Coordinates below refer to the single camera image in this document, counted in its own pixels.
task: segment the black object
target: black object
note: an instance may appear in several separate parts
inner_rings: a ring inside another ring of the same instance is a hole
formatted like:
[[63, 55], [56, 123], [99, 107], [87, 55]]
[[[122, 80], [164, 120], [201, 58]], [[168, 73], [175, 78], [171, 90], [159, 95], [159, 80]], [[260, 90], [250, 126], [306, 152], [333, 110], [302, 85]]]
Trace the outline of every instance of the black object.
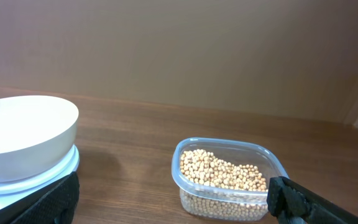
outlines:
[[267, 205], [280, 224], [358, 223], [358, 217], [286, 177], [270, 178]]
[[0, 224], [69, 224], [80, 195], [76, 172], [0, 210]]

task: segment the clear plastic container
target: clear plastic container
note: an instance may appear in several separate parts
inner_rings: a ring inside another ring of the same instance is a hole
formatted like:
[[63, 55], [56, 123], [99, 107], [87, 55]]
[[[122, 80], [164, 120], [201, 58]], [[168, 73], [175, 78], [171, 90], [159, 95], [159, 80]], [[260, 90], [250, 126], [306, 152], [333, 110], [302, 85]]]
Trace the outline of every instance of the clear plastic container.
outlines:
[[183, 208], [190, 214], [221, 220], [257, 221], [267, 212], [267, 192], [230, 190], [196, 184], [180, 172], [180, 156], [184, 151], [204, 149], [236, 166], [252, 164], [266, 178], [288, 177], [278, 159], [262, 146], [240, 141], [189, 138], [180, 142], [172, 158], [172, 177], [180, 187]]

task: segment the wooden table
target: wooden table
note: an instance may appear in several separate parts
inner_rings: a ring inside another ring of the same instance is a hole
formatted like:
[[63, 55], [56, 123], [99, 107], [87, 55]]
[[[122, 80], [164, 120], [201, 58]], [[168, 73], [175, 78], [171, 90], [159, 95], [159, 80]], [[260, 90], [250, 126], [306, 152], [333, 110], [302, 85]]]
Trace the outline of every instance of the wooden table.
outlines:
[[[73, 223], [222, 223], [186, 213], [171, 177], [176, 145], [195, 136], [260, 144], [294, 181], [358, 215], [358, 131], [350, 126], [0, 88], [0, 98], [33, 94], [63, 97], [80, 109]], [[276, 220], [267, 215], [260, 223]]]

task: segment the stacked bowl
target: stacked bowl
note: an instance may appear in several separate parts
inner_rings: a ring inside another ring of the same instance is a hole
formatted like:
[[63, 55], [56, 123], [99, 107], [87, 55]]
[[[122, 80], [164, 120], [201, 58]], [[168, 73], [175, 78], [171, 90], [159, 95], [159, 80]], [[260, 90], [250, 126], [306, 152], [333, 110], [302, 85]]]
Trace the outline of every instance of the stacked bowl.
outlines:
[[77, 169], [77, 119], [62, 98], [0, 99], [0, 209]]

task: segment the wall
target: wall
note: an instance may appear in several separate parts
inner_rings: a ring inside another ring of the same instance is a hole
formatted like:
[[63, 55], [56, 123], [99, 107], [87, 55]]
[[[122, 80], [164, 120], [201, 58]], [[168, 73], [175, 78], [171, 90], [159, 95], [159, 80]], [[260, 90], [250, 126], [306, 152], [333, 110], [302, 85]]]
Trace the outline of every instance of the wall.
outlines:
[[0, 85], [352, 123], [358, 1], [0, 0]]

